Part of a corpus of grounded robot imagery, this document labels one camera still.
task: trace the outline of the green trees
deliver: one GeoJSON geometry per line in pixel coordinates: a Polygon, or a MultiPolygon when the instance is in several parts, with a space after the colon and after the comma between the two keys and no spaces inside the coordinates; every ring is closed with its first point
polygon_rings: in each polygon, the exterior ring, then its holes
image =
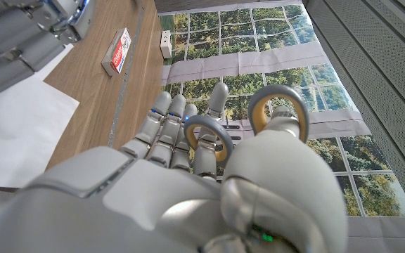
{"type": "Polygon", "coordinates": [[[186,99],[209,98],[219,78],[207,78],[184,82],[183,93],[186,99]]]}
{"type": "Polygon", "coordinates": [[[390,170],[390,166],[371,136],[340,138],[347,154],[351,170],[390,170]]]}
{"type": "Polygon", "coordinates": [[[267,117],[271,117],[271,111],[270,111],[270,107],[268,104],[265,105],[265,115],[267,117]]]}
{"type": "Polygon", "coordinates": [[[335,138],[308,140],[307,145],[320,155],[334,172],[346,171],[340,148],[335,138]]]}
{"type": "Polygon", "coordinates": [[[279,70],[265,74],[268,85],[283,84],[292,88],[306,87],[314,84],[307,67],[279,70]]]}
{"type": "Polygon", "coordinates": [[[221,11],[219,17],[218,12],[160,16],[163,30],[176,33],[172,35],[172,59],[164,60],[164,64],[218,56],[220,48],[221,54],[244,53],[292,46],[298,40],[300,43],[315,41],[316,36],[309,18],[303,13],[303,7],[291,5],[284,9],[251,9],[257,38],[249,8],[221,11]]]}
{"type": "Polygon", "coordinates": [[[265,51],[273,48],[283,48],[284,46],[296,45],[297,41],[292,32],[284,32],[277,35],[257,37],[259,50],[265,51]]]}
{"type": "Polygon", "coordinates": [[[206,42],[204,44],[188,46],[187,60],[218,56],[218,41],[206,42]]]}
{"type": "Polygon", "coordinates": [[[240,74],[224,77],[223,82],[228,86],[230,95],[254,93],[264,86],[262,74],[240,74]]]}
{"type": "Polygon", "coordinates": [[[253,37],[234,37],[221,40],[221,54],[256,51],[253,37]]]}
{"type": "Polygon", "coordinates": [[[190,13],[190,31],[218,28],[218,12],[190,13]]]}
{"type": "Polygon", "coordinates": [[[174,14],[173,21],[174,21],[174,31],[175,32],[187,32],[187,30],[188,30],[187,13],[174,14]]]}
{"type": "Polygon", "coordinates": [[[172,95],[172,98],[181,93],[181,83],[167,84],[162,86],[162,91],[168,91],[172,95]]]}
{"type": "Polygon", "coordinates": [[[302,6],[300,5],[289,5],[289,6],[284,6],[285,13],[287,13],[287,18],[293,18],[296,15],[302,15],[303,10],[302,6]]]}
{"type": "Polygon", "coordinates": [[[187,105],[191,103],[196,106],[199,115],[204,115],[205,111],[209,107],[209,100],[187,101],[187,105]]]}
{"type": "Polygon", "coordinates": [[[240,97],[228,98],[224,106],[224,115],[228,117],[228,120],[240,120],[243,110],[240,97]]]}
{"type": "Polygon", "coordinates": [[[293,106],[293,104],[284,98],[273,98],[271,99],[271,108],[276,109],[279,106],[285,106],[288,109],[290,109],[291,113],[293,113],[294,115],[296,115],[296,110],[295,107],[293,106]]]}
{"type": "MultiPolygon", "coordinates": [[[[353,171],[390,170],[383,154],[371,136],[341,137],[347,162],[353,171]]],[[[334,172],[346,171],[335,138],[309,140],[307,145],[319,154],[334,172]]],[[[393,174],[353,175],[362,205],[367,216],[402,216],[399,196],[393,184],[393,174]]],[[[356,198],[348,176],[337,176],[342,188],[349,215],[360,216],[356,198]]]]}
{"type": "Polygon", "coordinates": [[[290,26],[285,20],[260,20],[255,24],[257,35],[271,35],[290,30],[290,26]]]}
{"type": "Polygon", "coordinates": [[[330,85],[321,87],[324,99],[329,110],[340,110],[350,108],[345,90],[340,85],[330,85]]]}
{"type": "Polygon", "coordinates": [[[302,15],[290,19],[290,24],[293,28],[311,27],[310,19],[308,16],[302,15]]]}
{"type": "Polygon", "coordinates": [[[314,28],[312,27],[296,29],[295,33],[296,36],[298,36],[298,39],[300,40],[301,44],[316,41],[316,35],[314,32],[314,28]]]}
{"type": "Polygon", "coordinates": [[[252,10],[254,20],[261,20],[264,18],[284,18],[282,7],[275,8],[255,8],[252,10]]]}
{"type": "Polygon", "coordinates": [[[309,112],[322,112],[324,108],[321,96],[316,88],[301,89],[297,91],[306,103],[309,112]]]}
{"type": "Polygon", "coordinates": [[[240,106],[233,115],[233,120],[249,119],[248,117],[248,105],[250,104],[251,96],[241,96],[240,106]]]}
{"type": "Polygon", "coordinates": [[[356,196],[352,191],[351,181],[348,176],[337,176],[338,184],[343,192],[343,198],[346,203],[346,211],[350,216],[361,216],[356,196]]]}
{"type": "Polygon", "coordinates": [[[218,30],[212,29],[202,32],[191,32],[190,33],[190,44],[200,43],[202,41],[217,41],[218,40],[218,30]]]}
{"type": "Polygon", "coordinates": [[[250,9],[244,8],[234,11],[222,11],[220,12],[220,21],[221,25],[251,22],[250,9]]]}
{"type": "Polygon", "coordinates": [[[355,175],[359,195],[367,216],[401,216],[401,206],[392,183],[393,174],[355,175]]]}
{"type": "Polygon", "coordinates": [[[312,65],[312,72],[319,84],[336,83],[335,70],[330,64],[312,65]]]}

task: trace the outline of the metal ring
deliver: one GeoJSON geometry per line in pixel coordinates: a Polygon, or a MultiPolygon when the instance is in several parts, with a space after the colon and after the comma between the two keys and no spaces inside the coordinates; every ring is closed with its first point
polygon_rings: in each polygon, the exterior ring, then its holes
{"type": "Polygon", "coordinates": [[[219,137],[223,143],[223,150],[216,151],[215,156],[217,158],[217,163],[219,163],[220,166],[224,166],[233,151],[232,140],[228,132],[222,125],[207,116],[195,115],[190,117],[190,119],[184,124],[184,135],[194,150],[196,150],[196,147],[198,146],[198,140],[193,132],[196,127],[205,128],[215,136],[219,137]]]}
{"type": "Polygon", "coordinates": [[[198,174],[198,176],[200,176],[200,177],[209,176],[209,177],[217,180],[217,175],[210,173],[210,172],[201,172],[198,174]]]}
{"type": "Polygon", "coordinates": [[[284,85],[269,85],[261,88],[252,95],[247,109],[247,115],[254,135],[262,131],[266,125],[265,104],[272,98],[288,99],[295,106],[300,123],[300,140],[307,141],[309,135],[309,112],[301,96],[292,88],[284,85]]]}

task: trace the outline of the small box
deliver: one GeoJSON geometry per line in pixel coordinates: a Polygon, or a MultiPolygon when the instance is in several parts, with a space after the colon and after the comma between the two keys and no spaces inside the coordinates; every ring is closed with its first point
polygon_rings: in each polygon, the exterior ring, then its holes
{"type": "Polygon", "coordinates": [[[172,57],[172,33],[167,31],[162,31],[162,38],[160,39],[160,50],[162,50],[162,55],[164,59],[172,57]]]}
{"type": "Polygon", "coordinates": [[[127,29],[123,28],[118,30],[112,40],[112,43],[110,43],[109,49],[107,50],[103,61],[101,62],[105,71],[110,76],[121,73],[124,59],[126,58],[130,45],[131,37],[129,36],[127,29]]]}

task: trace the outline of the red label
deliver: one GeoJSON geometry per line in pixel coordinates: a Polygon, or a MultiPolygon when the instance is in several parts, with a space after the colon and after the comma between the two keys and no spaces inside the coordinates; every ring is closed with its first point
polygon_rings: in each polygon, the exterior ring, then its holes
{"type": "Polygon", "coordinates": [[[115,67],[115,69],[117,69],[121,63],[122,54],[123,54],[123,47],[122,47],[121,41],[119,41],[117,50],[115,50],[115,54],[113,55],[113,58],[112,58],[112,64],[113,64],[112,66],[115,67]]]}

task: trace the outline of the wooden table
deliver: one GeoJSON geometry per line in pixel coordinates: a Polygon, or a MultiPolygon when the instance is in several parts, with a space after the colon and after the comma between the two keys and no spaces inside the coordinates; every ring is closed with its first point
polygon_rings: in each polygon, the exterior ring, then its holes
{"type": "Polygon", "coordinates": [[[48,168],[89,148],[108,145],[114,127],[113,148],[119,148],[134,136],[160,92],[161,31],[153,0],[97,1],[87,38],[76,44],[45,79],[80,102],[48,168]],[[133,42],[122,74],[109,77],[101,61],[116,30],[123,27],[127,27],[133,42]],[[127,84],[123,91],[124,78],[127,84]],[[119,117],[113,126],[117,107],[119,117]]]}

